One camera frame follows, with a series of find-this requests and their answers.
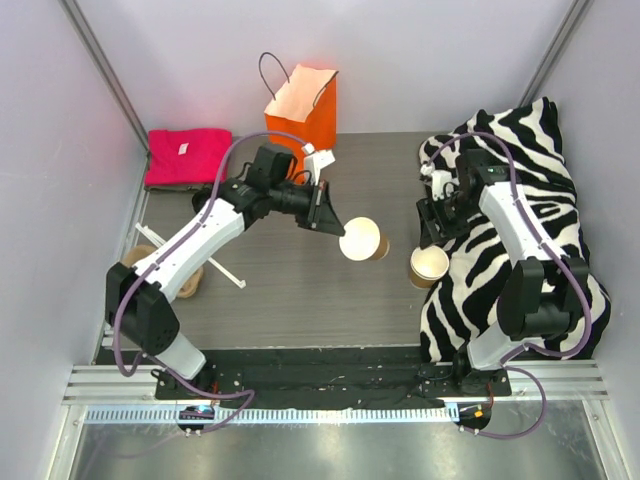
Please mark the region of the brown paper cup innermost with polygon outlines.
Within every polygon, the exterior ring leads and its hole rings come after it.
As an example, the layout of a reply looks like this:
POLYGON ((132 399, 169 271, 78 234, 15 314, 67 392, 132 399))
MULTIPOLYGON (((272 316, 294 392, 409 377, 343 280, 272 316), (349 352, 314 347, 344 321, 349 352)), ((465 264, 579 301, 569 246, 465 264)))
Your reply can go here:
POLYGON ((344 225, 339 238, 341 253, 351 261, 375 261, 389 252, 390 243, 376 222, 368 217, 356 217, 344 225))

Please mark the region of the black plastic cup lid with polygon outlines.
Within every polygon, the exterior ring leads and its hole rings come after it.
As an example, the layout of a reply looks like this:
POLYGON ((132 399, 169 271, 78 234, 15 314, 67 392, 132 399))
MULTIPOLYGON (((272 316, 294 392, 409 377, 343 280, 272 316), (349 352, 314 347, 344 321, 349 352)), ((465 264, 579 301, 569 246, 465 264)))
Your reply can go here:
POLYGON ((192 198, 191 204, 195 213, 201 212, 212 198, 213 186, 207 185, 197 190, 192 198))

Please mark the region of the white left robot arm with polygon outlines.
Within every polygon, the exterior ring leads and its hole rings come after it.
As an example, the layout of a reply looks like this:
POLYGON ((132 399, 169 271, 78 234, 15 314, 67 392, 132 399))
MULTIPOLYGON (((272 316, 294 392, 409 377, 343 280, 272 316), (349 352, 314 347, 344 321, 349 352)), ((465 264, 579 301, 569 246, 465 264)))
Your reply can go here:
POLYGON ((106 276, 107 323, 144 353, 173 370, 190 398, 205 397, 213 385, 206 357, 180 331, 171 306, 179 290, 220 248, 275 211, 294 217, 306 230, 341 237, 345 230, 320 172, 335 157, 330 150, 303 148, 303 184, 289 178, 294 157, 273 144, 259 147, 243 178, 226 179, 196 216, 155 252, 127 267, 112 266, 106 276))

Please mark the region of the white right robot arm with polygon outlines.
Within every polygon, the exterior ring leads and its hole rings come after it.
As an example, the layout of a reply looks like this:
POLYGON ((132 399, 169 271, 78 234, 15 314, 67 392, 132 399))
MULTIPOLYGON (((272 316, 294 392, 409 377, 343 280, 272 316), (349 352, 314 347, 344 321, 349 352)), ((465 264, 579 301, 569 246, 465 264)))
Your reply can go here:
POLYGON ((443 244, 469 232, 469 218, 481 213, 493 224, 511 263, 498 297, 496 322, 453 357, 451 380, 457 391, 477 393, 509 360, 529 349, 556 358, 582 350, 582 344, 565 352, 540 344, 579 325, 584 327, 581 342, 589 339, 589 269, 584 260, 569 257, 544 230, 514 163, 499 165, 484 150, 468 151, 457 158, 454 173, 431 173, 427 195, 417 209, 421 246, 443 244))

